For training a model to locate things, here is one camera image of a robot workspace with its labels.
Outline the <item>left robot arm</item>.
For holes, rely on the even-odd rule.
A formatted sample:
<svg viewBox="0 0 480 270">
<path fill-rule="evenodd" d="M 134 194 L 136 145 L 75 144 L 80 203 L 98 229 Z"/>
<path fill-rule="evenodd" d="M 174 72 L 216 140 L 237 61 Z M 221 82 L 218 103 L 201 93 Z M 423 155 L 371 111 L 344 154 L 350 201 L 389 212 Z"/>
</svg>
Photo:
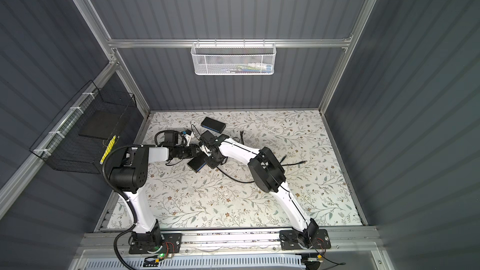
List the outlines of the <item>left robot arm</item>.
<svg viewBox="0 0 480 270">
<path fill-rule="evenodd" d="M 113 137 L 105 150 L 100 165 L 107 184 L 119 195 L 132 219 L 131 245 L 161 246 L 164 242 L 158 220 L 153 215 L 146 196 L 148 166 L 172 160 L 190 160 L 200 153 L 191 140 L 194 132 L 164 130 L 154 136 L 154 144 L 116 146 Z"/>
</svg>

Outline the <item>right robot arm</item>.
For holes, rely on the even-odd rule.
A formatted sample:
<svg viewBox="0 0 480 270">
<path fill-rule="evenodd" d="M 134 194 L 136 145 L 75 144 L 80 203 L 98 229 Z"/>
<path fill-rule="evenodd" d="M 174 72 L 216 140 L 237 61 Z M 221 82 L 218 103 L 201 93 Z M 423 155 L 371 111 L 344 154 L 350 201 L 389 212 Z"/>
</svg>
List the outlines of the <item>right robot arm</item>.
<svg viewBox="0 0 480 270">
<path fill-rule="evenodd" d="M 294 239 L 304 248 L 313 246 L 319 226 L 291 192 L 285 170 L 270 148 L 255 149 L 225 134 L 215 136 L 209 131 L 202 133 L 199 140 L 210 168 L 218 167 L 226 158 L 247 165 L 256 186 L 272 195 L 287 214 L 295 232 Z"/>
</svg>

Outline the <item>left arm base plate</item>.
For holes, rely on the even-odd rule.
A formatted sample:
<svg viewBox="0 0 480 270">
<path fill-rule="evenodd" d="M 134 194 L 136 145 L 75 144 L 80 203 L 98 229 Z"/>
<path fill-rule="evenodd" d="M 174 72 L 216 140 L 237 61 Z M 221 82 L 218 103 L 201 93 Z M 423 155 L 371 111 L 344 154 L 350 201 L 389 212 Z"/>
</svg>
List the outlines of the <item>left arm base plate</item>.
<svg viewBox="0 0 480 270">
<path fill-rule="evenodd" d="M 182 243 L 180 233 L 161 233 L 158 236 L 153 234 L 138 234 L 133 232 L 129 238 L 129 254 L 143 255 L 148 253 L 179 253 Z"/>
</svg>

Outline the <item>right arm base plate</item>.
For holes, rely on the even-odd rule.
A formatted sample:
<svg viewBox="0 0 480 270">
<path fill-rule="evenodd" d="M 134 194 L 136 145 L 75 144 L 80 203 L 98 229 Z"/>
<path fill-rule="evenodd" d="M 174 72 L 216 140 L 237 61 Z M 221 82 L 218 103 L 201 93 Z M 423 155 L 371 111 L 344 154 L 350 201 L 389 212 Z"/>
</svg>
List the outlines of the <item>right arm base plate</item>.
<svg viewBox="0 0 480 270">
<path fill-rule="evenodd" d="M 331 242 L 328 232 L 319 229 L 314 234 L 300 233 L 295 230 L 282 230 L 279 232 L 281 249 L 292 250 L 329 250 Z"/>
</svg>

